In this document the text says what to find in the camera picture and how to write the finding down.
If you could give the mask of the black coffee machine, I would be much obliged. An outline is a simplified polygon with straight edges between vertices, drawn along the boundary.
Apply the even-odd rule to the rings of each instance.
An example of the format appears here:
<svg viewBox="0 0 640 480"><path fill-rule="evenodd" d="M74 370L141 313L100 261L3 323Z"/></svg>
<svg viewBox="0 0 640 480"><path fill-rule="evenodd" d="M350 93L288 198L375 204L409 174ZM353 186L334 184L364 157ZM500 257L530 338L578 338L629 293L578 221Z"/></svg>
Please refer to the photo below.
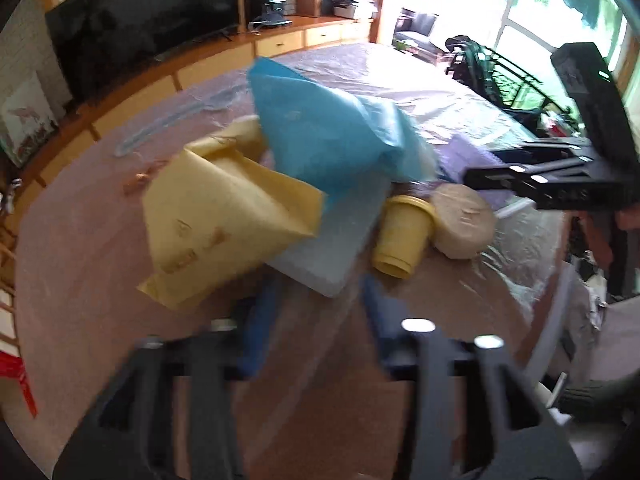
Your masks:
<svg viewBox="0 0 640 480"><path fill-rule="evenodd" d="M249 32L292 24L292 20L284 12L286 0L243 0L243 3Z"/></svg>

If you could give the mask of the yellow plastic tub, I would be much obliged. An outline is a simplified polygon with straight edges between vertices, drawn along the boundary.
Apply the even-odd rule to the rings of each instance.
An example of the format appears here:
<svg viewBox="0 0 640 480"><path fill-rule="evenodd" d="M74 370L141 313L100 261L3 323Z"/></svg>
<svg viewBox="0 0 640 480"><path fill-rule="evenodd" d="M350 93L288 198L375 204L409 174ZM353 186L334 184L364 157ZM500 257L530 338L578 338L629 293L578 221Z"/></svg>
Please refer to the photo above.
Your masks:
<svg viewBox="0 0 640 480"><path fill-rule="evenodd" d="M435 208L426 200L410 195L389 198L372 252L372 266L393 278L410 278L436 226Z"/></svg>

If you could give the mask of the white printer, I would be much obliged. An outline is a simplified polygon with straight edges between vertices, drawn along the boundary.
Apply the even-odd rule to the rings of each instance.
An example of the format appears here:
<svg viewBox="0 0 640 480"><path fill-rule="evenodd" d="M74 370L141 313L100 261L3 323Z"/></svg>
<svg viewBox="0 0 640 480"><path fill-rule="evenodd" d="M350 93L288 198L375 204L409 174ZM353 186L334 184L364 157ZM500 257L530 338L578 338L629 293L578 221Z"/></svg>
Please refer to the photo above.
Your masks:
<svg viewBox="0 0 640 480"><path fill-rule="evenodd" d="M363 21L370 20L378 13L374 0L331 0L333 14L339 18Z"/></svg>

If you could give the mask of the light blue drawstring bag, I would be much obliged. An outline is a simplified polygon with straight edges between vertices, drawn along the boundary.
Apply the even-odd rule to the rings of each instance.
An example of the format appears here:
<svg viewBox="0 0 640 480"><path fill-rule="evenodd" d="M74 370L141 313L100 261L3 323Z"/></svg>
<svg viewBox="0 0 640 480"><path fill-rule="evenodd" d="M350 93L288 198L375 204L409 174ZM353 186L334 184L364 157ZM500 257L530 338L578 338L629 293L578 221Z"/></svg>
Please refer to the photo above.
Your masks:
<svg viewBox="0 0 640 480"><path fill-rule="evenodd" d="M434 148L393 101L329 88L270 58L258 58L247 78L276 170L329 202L368 174L399 183L437 177Z"/></svg>

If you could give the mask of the yellow paper envelope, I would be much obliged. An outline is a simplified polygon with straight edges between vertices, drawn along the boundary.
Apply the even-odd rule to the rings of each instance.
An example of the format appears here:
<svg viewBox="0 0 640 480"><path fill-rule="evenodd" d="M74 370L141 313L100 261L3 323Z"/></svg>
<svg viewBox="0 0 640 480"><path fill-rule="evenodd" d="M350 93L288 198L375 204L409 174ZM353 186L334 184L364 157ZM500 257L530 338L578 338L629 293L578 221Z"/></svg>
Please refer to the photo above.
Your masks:
<svg viewBox="0 0 640 480"><path fill-rule="evenodd" d="M318 235L324 194L260 162L257 116L186 144L141 196L152 274L138 289L164 307L194 306L215 288Z"/></svg>

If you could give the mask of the large black television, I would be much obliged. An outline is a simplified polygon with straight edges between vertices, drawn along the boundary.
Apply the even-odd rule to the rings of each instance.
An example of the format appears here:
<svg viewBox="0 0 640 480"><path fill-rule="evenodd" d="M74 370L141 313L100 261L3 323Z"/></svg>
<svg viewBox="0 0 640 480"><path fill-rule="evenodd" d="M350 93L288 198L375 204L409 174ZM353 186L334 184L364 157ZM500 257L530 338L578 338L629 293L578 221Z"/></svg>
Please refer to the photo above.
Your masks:
<svg viewBox="0 0 640 480"><path fill-rule="evenodd" d="M65 0L46 13L53 49L78 102L167 52L238 29L238 0Z"/></svg>

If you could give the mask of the elephant picture frame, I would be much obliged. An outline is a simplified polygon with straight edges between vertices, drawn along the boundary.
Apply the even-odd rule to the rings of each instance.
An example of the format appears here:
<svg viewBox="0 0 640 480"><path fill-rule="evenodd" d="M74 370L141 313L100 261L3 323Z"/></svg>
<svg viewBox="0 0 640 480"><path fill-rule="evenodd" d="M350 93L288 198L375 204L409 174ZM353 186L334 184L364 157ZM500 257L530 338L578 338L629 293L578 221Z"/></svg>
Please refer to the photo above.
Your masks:
<svg viewBox="0 0 640 480"><path fill-rule="evenodd" d="M17 168L26 162L58 128L36 72L24 80L1 105L1 146Z"/></svg>

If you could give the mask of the beige paper puck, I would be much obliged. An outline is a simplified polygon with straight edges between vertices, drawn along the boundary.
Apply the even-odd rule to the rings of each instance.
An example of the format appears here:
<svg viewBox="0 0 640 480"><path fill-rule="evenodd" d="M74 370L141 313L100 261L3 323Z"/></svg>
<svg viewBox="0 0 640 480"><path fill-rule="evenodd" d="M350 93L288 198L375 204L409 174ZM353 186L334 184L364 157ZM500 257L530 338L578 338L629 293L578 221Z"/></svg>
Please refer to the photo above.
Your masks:
<svg viewBox="0 0 640 480"><path fill-rule="evenodd" d="M479 255L494 240L497 219L480 194L462 184L442 184L431 197L436 212L434 246L452 260Z"/></svg>

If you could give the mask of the clear plastic table cover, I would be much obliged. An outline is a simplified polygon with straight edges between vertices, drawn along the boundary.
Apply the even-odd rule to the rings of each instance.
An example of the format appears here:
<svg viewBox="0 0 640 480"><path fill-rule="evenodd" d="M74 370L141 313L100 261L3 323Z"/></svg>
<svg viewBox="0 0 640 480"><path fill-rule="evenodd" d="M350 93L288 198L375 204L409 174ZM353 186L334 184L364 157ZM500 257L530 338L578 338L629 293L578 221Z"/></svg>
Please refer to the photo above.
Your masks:
<svg viewBox="0 0 640 480"><path fill-rule="evenodd" d="M376 44L300 51L186 89L76 159L24 215L17 330L55 479L388 479L408 387L361 284L395 181L454 140L526 131Z"/></svg>

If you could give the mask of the wooden tv cabinet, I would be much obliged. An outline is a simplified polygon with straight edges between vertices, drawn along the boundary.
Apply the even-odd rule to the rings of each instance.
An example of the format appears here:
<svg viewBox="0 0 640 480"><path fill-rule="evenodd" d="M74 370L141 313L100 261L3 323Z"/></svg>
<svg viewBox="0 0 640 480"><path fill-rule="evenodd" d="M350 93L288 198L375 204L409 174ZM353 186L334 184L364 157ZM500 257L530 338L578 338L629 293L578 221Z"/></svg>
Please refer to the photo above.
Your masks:
<svg viewBox="0 0 640 480"><path fill-rule="evenodd" d="M16 211L2 214L2 231L17 237L29 206L62 169L137 114L194 84L242 70L258 56L273 58L300 50L367 42L371 24L371 20L296 16L282 27L206 41L166 61L154 62L103 98L81 104L62 119L58 131L20 171L23 186L17 191Z"/></svg>

